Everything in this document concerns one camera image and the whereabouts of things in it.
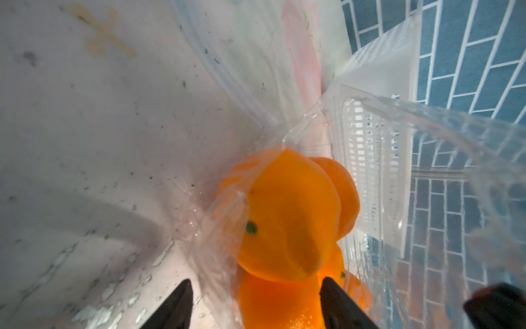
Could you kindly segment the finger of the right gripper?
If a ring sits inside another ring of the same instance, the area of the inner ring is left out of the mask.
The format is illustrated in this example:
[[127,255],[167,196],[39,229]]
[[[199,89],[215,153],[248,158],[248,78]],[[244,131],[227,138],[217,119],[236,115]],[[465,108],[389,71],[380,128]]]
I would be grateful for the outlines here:
[[525,292],[505,282],[476,291],[463,309],[474,328],[525,328]]

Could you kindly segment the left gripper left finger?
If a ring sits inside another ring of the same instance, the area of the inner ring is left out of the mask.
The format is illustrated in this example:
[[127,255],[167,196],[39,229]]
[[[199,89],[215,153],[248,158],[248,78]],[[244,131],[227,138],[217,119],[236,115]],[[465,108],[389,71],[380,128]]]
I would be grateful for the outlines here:
[[189,278],[159,306],[141,329],[189,329],[193,312],[193,288]]

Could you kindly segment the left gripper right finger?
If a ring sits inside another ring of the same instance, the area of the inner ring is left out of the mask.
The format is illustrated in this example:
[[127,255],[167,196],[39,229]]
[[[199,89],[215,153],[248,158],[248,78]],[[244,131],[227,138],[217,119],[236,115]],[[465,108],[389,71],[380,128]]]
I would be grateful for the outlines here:
[[326,329],[378,329],[332,278],[323,279],[319,295]]

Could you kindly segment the orange box three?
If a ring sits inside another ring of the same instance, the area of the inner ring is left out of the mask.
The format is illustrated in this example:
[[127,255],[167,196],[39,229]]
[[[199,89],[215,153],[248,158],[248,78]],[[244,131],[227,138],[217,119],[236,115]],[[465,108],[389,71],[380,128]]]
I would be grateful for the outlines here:
[[245,328],[323,328],[316,276],[299,282],[270,282],[246,273],[238,304]]

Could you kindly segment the orange box one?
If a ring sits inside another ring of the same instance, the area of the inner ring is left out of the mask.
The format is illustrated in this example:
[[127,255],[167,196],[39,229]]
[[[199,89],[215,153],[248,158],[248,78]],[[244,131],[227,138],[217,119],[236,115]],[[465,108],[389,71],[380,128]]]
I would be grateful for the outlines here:
[[247,192],[249,217],[238,264],[274,282],[316,274],[336,244],[341,199],[326,172],[285,149]]

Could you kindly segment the orange box two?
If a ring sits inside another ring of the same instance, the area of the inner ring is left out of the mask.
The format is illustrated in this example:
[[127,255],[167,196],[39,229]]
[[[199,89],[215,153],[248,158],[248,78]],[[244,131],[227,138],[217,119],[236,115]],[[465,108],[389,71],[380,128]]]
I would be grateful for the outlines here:
[[341,217],[336,240],[341,240],[349,234],[360,212],[360,199],[352,176],[339,162],[324,157],[311,157],[329,176],[341,199]]

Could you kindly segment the clear plastic clamshell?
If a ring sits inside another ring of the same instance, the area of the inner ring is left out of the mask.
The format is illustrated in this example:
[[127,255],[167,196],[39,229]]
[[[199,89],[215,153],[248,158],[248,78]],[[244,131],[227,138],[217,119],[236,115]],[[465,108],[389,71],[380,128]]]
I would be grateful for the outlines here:
[[525,128],[341,86],[204,179],[191,217],[199,301],[220,328],[242,328],[237,256],[248,186],[286,148],[339,162],[360,199],[339,241],[380,328],[476,328],[508,307],[475,294],[525,294]]

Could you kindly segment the white perforated plastic basket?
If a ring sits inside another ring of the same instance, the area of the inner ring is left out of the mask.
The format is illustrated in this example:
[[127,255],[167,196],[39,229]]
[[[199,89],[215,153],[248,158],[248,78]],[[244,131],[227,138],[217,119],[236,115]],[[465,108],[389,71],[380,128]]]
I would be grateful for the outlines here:
[[394,101],[414,101],[422,14],[415,13],[354,53],[323,95],[333,155],[360,196],[355,233],[405,252],[414,129]]

